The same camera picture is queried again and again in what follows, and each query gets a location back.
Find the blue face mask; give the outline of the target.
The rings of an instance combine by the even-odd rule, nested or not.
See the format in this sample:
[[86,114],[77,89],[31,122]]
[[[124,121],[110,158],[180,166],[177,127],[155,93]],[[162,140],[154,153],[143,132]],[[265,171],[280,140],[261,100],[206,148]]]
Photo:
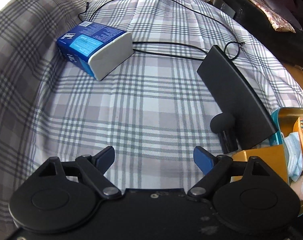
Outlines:
[[303,171],[303,155],[298,132],[292,132],[283,139],[285,153],[288,157],[287,171],[292,181],[297,181]]

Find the beige tape roll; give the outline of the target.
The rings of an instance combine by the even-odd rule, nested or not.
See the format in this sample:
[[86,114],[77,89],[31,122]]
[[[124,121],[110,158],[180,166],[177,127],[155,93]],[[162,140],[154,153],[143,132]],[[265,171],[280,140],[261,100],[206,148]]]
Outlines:
[[299,199],[303,200],[303,175],[297,181],[293,181],[290,187],[298,195]]

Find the black makeup sponge brush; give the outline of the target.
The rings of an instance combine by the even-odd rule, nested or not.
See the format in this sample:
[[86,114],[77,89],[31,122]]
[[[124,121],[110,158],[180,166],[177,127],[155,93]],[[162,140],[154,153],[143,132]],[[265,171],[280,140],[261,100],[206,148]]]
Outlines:
[[234,126],[235,118],[229,113],[217,114],[210,122],[210,129],[218,136],[224,154],[238,150]]

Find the gold cardboard box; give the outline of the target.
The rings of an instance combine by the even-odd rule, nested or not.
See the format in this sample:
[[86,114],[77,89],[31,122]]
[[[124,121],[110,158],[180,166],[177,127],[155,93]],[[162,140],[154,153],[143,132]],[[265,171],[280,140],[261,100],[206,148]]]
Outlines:
[[250,157],[260,157],[267,163],[287,184],[289,177],[287,172],[287,162],[283,145],[275,145],[251,150],[243,150],[233,154],[234,161],[248,161]]

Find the black power bank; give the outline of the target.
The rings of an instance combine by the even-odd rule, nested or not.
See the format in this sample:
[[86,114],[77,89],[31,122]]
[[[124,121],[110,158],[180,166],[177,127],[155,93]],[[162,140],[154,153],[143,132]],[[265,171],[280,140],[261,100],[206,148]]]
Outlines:
[[197,73],[224,114],[235,118],[234,131],[243,150],[252,148],[277,132],[266,107],[225,53],[214,45]]

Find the gold metal tin tray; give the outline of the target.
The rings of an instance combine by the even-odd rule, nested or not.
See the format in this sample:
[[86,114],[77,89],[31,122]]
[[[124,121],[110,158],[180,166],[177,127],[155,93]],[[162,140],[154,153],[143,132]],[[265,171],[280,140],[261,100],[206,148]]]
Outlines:
[[287,181],[301,201],[303,214],[303,108],[284,107],[271,114],[278,131],[270,145],[282,145],[286,160]]

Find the plaid checkered bed cloth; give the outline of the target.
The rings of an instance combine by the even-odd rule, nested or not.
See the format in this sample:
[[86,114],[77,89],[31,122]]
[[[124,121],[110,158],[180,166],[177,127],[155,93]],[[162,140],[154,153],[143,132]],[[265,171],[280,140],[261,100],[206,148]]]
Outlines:
[[[141,42],[104,80],[60,54],[56,40],[81,21]],[[49,157],[108,145],[107,178],[120,189],[189,188],[200,145],[221,150],[209,123],[220,109],[197,74],[205,52],[226,50],[266,109],[302,107],[303,90],[240,24],[200,0],[12,0],[0,10],[0,239],[14,230],[8,202]]]

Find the blue tissue pack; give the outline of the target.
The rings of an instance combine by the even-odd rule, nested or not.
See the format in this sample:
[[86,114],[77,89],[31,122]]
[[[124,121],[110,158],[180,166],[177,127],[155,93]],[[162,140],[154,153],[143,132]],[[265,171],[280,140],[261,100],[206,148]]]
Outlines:
[[56,44],[68,61],[98,81],[134,53],[130,32],[88,21],[61,35]]

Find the black leather sofa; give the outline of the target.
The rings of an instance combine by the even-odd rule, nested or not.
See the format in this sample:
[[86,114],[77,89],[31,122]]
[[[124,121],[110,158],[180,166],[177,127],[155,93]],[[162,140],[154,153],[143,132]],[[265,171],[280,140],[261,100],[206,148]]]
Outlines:
[[223,0],[279,60],[303,68],[303,0]]

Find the floral cushion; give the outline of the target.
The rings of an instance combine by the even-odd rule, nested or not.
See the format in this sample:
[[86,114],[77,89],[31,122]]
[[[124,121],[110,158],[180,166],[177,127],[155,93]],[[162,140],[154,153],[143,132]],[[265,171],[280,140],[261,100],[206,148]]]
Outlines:
[[264,0],[249,1],[266,15],[269,23],[275,31],[296,33],[293,26],[285,18],[273,11],[273,9],[271,9]]

